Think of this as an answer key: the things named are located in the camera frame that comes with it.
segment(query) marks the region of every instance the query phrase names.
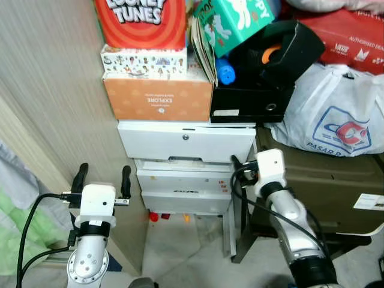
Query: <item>looney tunes logo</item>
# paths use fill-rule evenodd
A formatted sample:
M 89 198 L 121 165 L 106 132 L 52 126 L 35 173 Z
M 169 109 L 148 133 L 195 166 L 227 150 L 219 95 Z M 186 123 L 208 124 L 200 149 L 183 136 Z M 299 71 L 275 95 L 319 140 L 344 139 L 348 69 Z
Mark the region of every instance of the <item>looney tunes logo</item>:
M 106 0 L 120 23 L 145 22 L 159 25 L 166 0 Z

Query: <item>green box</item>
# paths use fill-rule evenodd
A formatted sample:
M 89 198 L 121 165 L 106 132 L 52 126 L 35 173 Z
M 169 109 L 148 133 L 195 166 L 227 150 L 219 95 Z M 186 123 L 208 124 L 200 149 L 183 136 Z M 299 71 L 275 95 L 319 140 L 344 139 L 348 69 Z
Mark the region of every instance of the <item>green box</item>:
M 195 16 L 217 57 L 222 57 L 275 19 L 267 0 L 203 0 Z

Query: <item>orange cardboard box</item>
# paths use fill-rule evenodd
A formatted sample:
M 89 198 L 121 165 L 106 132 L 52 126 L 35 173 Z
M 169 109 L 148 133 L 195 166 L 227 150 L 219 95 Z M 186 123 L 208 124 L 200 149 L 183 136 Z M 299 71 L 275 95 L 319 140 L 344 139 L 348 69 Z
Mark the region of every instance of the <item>orange cardboard box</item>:
M 213 84 L 188 59 L 185 80 L 135 79 L 105 73 L 103 82 L 117 119 L 208 121 Z

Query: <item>white label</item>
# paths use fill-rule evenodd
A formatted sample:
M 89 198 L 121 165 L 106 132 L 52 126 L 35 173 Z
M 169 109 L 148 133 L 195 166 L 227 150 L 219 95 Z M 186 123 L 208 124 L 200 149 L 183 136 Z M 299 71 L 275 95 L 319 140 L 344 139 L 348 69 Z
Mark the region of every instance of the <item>white label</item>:
M 216 110 L 214 116 L 239 116 L 240 110 Z
M 384 211 L 384 196 L 361 194 L 353 207 L 355 209 Z
M 89 222 L 89 225 L 93 225 L 93 226 L 101 226 L 103 222 L 101 220 L 91 220 Z

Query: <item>brown storage bin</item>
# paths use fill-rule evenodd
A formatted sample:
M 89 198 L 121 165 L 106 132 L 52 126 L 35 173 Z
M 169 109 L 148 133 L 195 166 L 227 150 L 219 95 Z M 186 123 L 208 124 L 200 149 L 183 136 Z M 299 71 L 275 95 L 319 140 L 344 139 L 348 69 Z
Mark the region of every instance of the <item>brown storage bin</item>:
M 366 234 L 384 222 L 383 211 L 354 209 L 361 193 L 384 195 L 383 154 L 337 158 L 276 142 L 269 129 L 257 129 L 259 151 L 284 153 L 288 186 L 319 219 L 326 232 Z

